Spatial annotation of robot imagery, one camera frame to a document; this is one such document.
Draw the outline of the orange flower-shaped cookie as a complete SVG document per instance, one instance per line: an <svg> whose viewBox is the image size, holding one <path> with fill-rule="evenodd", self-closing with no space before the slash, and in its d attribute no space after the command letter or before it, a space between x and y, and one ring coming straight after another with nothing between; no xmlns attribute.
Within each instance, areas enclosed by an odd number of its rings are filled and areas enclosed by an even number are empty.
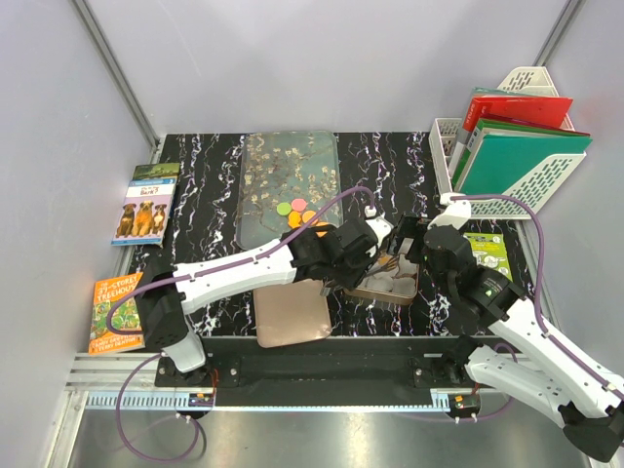
<svg viewBox="0 0 624 468"><path fill-rule="evenodd" d="M291 211L288 214L288 226L291 229L296 229L303 224L302 214L300 212Z"/></svg>

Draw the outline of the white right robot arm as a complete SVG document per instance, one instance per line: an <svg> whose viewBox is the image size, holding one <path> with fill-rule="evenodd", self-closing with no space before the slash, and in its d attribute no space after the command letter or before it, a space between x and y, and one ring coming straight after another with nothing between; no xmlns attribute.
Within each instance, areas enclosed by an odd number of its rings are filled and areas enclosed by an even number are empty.
<svg viewBox="0 0 624 468"><path fill-rule="evenodd" d="M607 463L623 445L623 377L591 358L541 312L533 297L504 274L478 264L461 227L475 196L446 193L444 211L427 220L404 214L389 249L411 241L408 257L425 264L452 305L528 357L528 368L469 336L460 336L432 366L454 386L473 381L537 410L588 457Z"/></svg>

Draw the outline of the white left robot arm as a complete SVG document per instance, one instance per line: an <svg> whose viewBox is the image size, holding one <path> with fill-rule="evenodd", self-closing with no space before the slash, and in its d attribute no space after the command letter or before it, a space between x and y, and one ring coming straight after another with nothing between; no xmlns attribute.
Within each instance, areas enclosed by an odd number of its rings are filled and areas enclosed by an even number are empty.
<svg viewBox="0 0 624 468"><path fill-rule="evenodd" d="M225 297L315 280L357 288L377 261L393 226L384 217L349 219L337 227L293 230L256 249L174 266L160 258L143 270L135 302L147 350L170 358L191 386L210 376L200 337L187 316Z"/></svg>

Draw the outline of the orange round striped cookie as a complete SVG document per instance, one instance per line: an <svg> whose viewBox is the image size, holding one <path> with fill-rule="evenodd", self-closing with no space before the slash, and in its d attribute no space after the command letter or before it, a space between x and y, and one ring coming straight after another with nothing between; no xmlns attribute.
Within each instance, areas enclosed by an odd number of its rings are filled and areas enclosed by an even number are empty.
<svg viewBox="0 0 624 468"><path fill-rule="evenodd" d="M334 226L327 222L319 222L315 226L315 232L318 237L324 237L330 230L334 229Z"/></svg>

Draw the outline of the rose gold tin box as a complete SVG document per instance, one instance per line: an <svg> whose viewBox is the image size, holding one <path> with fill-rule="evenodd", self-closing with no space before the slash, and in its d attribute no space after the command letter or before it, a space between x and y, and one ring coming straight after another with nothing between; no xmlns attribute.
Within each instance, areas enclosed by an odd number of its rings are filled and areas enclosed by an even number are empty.
<svg viewBox="0 0 624 468"><path fill-rule="evenodd" d="M387 255L399 259L396 268L369 278L363 286L361 282L355 290L346 290L345 294L390 304L410 305L418 291L419 265L410 263L403 253L391 255L386 251L381 252L377 261Z"/></svg>

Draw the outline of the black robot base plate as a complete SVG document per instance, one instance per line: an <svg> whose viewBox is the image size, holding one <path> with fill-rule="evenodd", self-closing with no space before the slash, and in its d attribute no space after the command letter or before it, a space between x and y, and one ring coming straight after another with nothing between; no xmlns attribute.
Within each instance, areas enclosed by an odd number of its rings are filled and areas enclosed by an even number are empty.
<svg viewBox="0 0 624 468"><path fill-rule="evenodd" d="M330 337L277 348L253 338L203 341L207 362L183 374L173 361L157 365L161 388L216 385L216 406L242 410L408 410L430 406L433 389L471 389L449 362L456 337Z"/></svg>

